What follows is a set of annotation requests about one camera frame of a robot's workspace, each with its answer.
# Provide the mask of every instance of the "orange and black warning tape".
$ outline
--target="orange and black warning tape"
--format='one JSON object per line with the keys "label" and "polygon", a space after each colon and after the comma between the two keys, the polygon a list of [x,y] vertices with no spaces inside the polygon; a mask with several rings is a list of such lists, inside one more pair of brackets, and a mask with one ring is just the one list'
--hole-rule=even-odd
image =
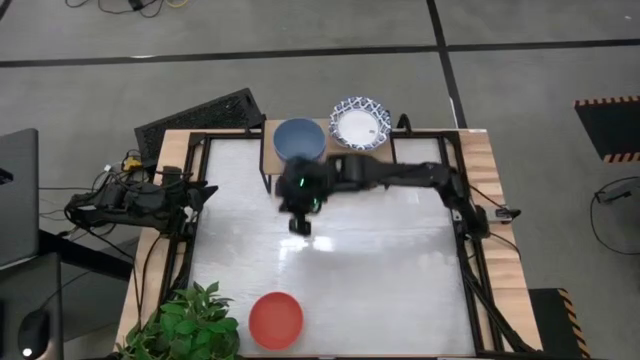
{"label": "orange and black warning tape", "polygon": [[576,100],[573,103],[573,105],[574,107],[578,107],[578,106],[587,106],[587,105],[619,104],[619,103],[636,102],[636,101],[640,101],[640,98],[638,98],[638,96],[618,96],[618,97],[600,98],[600,99]]}
{"label": "orange and black warning tape", "polygon": [[573,334],[576,336],[576,341],[578,342],[580,353],[582,354],[582,357],[584,359],[591,359],[591,353],[589,352],[589,348],[587,347],[587,342],[584,340],[582,329],[580,329],[580,325],[578,325],[576,310],[573,308],[573,303],[569,298],[569,293],[565,289],[558,289],[558,293],[560,293],[560,296],[562,296],[562,298],[564,299],[564,307],[567,309],[567,316],[569,317],[571,326],[573,326]]}

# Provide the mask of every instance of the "blue bowl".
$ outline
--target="blue bowl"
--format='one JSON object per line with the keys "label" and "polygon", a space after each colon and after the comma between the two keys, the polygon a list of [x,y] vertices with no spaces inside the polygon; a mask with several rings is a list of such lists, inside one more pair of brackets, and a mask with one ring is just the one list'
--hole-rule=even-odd
{"label": "blue bowl", "polygon": [[313,120],[291,119],[278,126],[273,134],[273,145],[283,161],[296,156],[318,160],[327,147],[327,138]]}

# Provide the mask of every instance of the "laptop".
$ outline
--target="laptop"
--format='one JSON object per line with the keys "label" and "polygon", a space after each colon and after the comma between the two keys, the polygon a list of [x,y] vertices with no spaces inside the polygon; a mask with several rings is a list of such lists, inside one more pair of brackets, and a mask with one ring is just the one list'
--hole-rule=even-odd
{"label": "laptop", "polygon": [[38,131],[0,136],[0,267],[38,254]]}

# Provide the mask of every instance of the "computer mouse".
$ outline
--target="computer mouse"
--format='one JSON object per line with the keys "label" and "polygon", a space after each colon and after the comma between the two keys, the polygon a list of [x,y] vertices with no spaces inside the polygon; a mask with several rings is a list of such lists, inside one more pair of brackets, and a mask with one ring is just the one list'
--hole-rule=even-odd
{"label": "computer mouse", "polygon": [[37,359],[49,344],[49,313],[38,309],[27,314],[18,330],[18,349],[27,360]]}

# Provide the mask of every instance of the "gray carpet floor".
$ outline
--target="gray carpet floor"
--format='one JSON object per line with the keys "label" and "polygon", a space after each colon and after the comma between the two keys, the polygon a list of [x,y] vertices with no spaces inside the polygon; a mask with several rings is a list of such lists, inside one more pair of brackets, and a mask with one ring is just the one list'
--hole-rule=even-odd
{"label": "gray carpet floor", "polygon": [[[637,1],[436,3],[449,44],[640,37]],[[102,4],[127,6],[124,0]],[[97,1],[70,9],[62,0],[13,0],[0,20],[0,61],[435,42],[422,0],[190,0],[154,19],[104,14]],[[523,210],[514,226],[528,285],[570,291],[594,357],[636,359],[640,258],[596,242],[589,202],[601,185],[637,175],[640,167],[603,164],[573,101],[639,95],[639,48],[450,56],[468,125],[489,129],[506,199]],[[136,147],[134,127],[244,87],[274,119],[327,117],[342,98],[367,95],[394,115],[407,113],[415,127],[455,126],[436,53],[0,68],[0,79],[0,133],[40,130],[42,186],[86,186],[105,164]],[[49,211],[71,194],[41,195]],[[603,240],[640,251],[639,210],[640,196],[598,206],[595,225]],[[56,232],[68,224],[43,221],[42,227]],[[121,229],[110,239],[125,243],[136,234]],[[74,271],[64,270],[66,276]],[[125,291],[126,284],[99,276],[69,287],[66,335],[75,339],[66,344],[68,359],[111,350],[115,326],[108,319],[119,318]],[[80,326],[77,319],[91,316],[90,327]]]}

